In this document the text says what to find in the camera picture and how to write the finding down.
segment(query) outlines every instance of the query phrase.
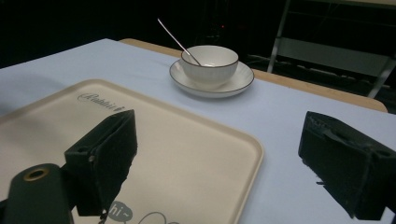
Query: printed logo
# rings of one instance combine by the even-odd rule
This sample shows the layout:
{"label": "printed logo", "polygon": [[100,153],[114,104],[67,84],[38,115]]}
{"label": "printed logo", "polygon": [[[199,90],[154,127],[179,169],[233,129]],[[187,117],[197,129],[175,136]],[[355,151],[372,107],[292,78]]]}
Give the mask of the printed logo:
{"label": "printed logo", "polygon": [[101,98],[97,93],[84,93],[81,94],[77,99],[81,102],[93,102],[115,112],[125,109],[125,106],[118,106],[105,98]]}
{"label": "printed logo", "polygon": [[[132,209],[129,208],[125,203],[114,201],[110,206],[110,211],[107,217],[117,221],[123,222],[132,220],[133,218]],[[143,218],[138,221],[138,224],[179,224],[178,222],[167,222],[166,216],[160,212],[152,212],[143,216]]]}
{"label": "printed logo", "polygon": [[115,221],[126,223],[132,219],[133,213],[131,208],[124,203],[114,201],[110,206],[108,216]]}

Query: black device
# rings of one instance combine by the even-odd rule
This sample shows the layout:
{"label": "black device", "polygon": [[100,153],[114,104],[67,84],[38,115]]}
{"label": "black device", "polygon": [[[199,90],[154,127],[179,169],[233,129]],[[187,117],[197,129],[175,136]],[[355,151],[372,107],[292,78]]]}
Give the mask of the black device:
{"label": "black device", "polygon": [[0,223],[73,223],[74,207],[104,222],[136,151],[134,111],[107,117],[66,150],[62,168],[45,163],[17,174],[0,202]]}
{"label": "black device", "polygon": [[338,119],[307,112],[298,153],[351,217],[380,220],[385,207],[396,213],[392,149]]}

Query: white tablecloth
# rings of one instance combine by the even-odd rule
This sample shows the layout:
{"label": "white tablecloth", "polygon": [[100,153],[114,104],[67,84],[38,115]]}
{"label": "white tablecloth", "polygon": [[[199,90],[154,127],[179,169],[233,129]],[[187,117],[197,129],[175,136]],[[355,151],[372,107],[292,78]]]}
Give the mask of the white tablecloth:
{"label": "white tablecloth", "polygon": [[[240,223],[372,223],[351,219],[317,185],[315,173],[297,154],[301,130],[305,113],[315,111],[395,149],[396,116],[261,80],[234,97],[195,97],[169,77],[169,67],[176,60],[104,39],[10,66],[0,70],[0,116],[82,80],[105,79],[249,133],[262,143],[264,160]],[[378,223],[392,219],[387,209]]]}

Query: floor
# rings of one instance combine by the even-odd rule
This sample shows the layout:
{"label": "floor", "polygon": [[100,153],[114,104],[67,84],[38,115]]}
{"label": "floor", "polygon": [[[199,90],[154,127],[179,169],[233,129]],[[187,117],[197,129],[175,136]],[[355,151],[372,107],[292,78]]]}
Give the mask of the floor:
{"label": "floor", "polygon": [[[266,71],[268,59],[258,59],[257,57],[249,56],[247,57],[246,64],[251,68]],[[296,65],[291,62],[278,62],[274,67],[273,73],[362,96],[368,94],[373,87],[374,80],[371,77],[362,77],[345,73],[336,74],[321,69]],[[396,115],[396,89],[385,85],[381,88],[375,99],[383,103],[390,114]]]}

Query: bowl rim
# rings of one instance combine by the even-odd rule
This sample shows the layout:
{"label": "bowl rim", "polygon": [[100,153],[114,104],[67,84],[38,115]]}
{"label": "bowl rim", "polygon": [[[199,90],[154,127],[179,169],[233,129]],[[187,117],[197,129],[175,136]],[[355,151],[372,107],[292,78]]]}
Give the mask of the bowl rim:
{"label": "bowl rim", "polygon": [[189,64],[189,65],[192,65],[192,66],[195,66],[195,67],[209,68],[209,69],[210,69],[210,68],[228,67],[228,66],[234,65],[235,63],[238,63],[238,62],[239,62],[239,55],[238,55],[234,50],[225,48],[225,47],[223,47],[223,46],[217,46],[217,45],[197,45],[197,46],[193,46],[193,47],[187,48],[187,50],[190,50],[190,49],[193,49],[193,48],[199,48],[199,47],[216,47],[216,48],[221,48],[221,49],[227,49],[227,50],[233,52],[233,53],[236,55],[236,61],[233,62],[233,63],[228,63],[228,64],[224,64],[224,65],[218,65],[218,66],[204,66],[204,65],[199,65],[199,64],[195,64],[195,63],[190,63],[190,62],[188,62],[187,60],[185,60],[185,59],[183,58],[183,54],[184,54],[184,53],[188,55],[188,53],[187,53],[185,50],[182,50],[182,51],[181,51],[181,53],[180,53],[180,59],[183,60],[183,62],[185,62],[185,63],[187,63],[187,64]]}
{"label": "bowl rim", "polygon": [[182,87],[184,87],[184,88],[186,88],[186,89],[189,89],[189,90],[191,90],[191,91],[198,91],[198,92],[205,93],[205,94],[221,95],[221,94],[227,94],[227,93],[231,93],[231,92],[241,91],[241,90],[246,89],[247,87],[249,87],[249,86],[253,83],[253,81],[256,79],[256,75],[254,74],[253,70],[252,70],[250,67],[248,67],[248,66],[247,66],[246,64],[244,64],[244,63],[238,62],[238,65],[239,65],[239,63],[241,63],[241,66],[244,65],[244,66],[248,67],[248,69],[250,69],[250,72],[251,72],[251,74],[252,74],[252,76],[253,76],[253,79],[251,79],[251,80],[249,81],[249,83],[248,83],[245,87],[240,87],[240,88],[238,88],[238,89],[230,90],[230,91],[209,91],[209,90],[200,90],[199,88],[193,88],[193,87],[191,87],[191,86],[184,85],[183,83],[179,82],[179,81],[172,75],[172,74],[173,74],[173,73],[172,73],[172,68],[173,68],[177,63],[180,63],[180,61],[177,60],[176,62],[174,62],[174,63],[169,67],[169,74],[170,74],[170,77],[175,81],[175,83],[176,83],[177,85],[182,86]]}

